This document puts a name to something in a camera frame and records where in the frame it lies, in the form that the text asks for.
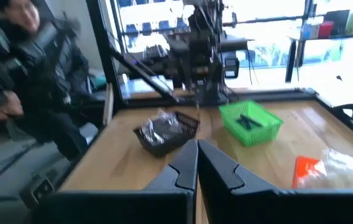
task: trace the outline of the black wire basket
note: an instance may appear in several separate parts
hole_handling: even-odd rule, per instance
[[[174,151],[175,149],[178,149],[187,141],[193,139],[196,136],[200,121],[178,111],[175,111],[174,114],[182,128],[182,133],[177,134],[171,139],[168,139],[163,144],[152,145],[142,134],[142,128],[134,129],[134,133],[137,135],[138,140],[144,149],[148,150],[153,156],[157,158],[161,158]]]

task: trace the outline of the green basket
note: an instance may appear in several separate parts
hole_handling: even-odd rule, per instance
[[[245,146],[253,146],[275,139],[283,124],[280,118],[253,101],[220,106],[219,110],[225,127]],[[261,124],[262,127],[253,127],[247,130],[237,122],[241,115]]]

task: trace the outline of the black pants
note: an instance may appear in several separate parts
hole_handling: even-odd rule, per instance
[[[69,161],[88,149],[85,137],[67,113],[50,110],[31,112],[14,121],[38,142],[54,141],[60,153]]]

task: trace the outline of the orange object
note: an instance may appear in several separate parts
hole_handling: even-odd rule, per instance
[[[293,177],[293,189],[297,188],[298,181],[300,178],[305,177],[309,174],[309,170],[314,168],[319,161],[309,157],[298,156],[295,161],[295,170]]]

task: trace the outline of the man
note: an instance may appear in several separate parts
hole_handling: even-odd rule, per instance
[[[30,0],[0,0],[0,20],[1,28],[13,44],[25,41],[36,34],[43,23],[37,7]],[[81,84],[76,81],[80,79],[81,73],[88,74],[88,63],[75,45],[71,51],[71,63],[68,62],[71,65],[70,69],[65,71],[66,79],[70,81],[72,90],[74,89],[77,95],[89,97],[87,93],[80,90]],[[87,150],[86,139],[80,134],[79,128],[73,123],[69,114],[56,112],[51,108],[47,110],[34,108],[24,100],[29,97],[25,96],[24,92],[29,91],[17,87],[13,92],[5,93],[8,104],[0,107],[0,121],[7,120],[10,115],[19,116],[14,120],[19,128],[38,141],[55,141],[59,151],[69,161],[76,159],[81,152]]]

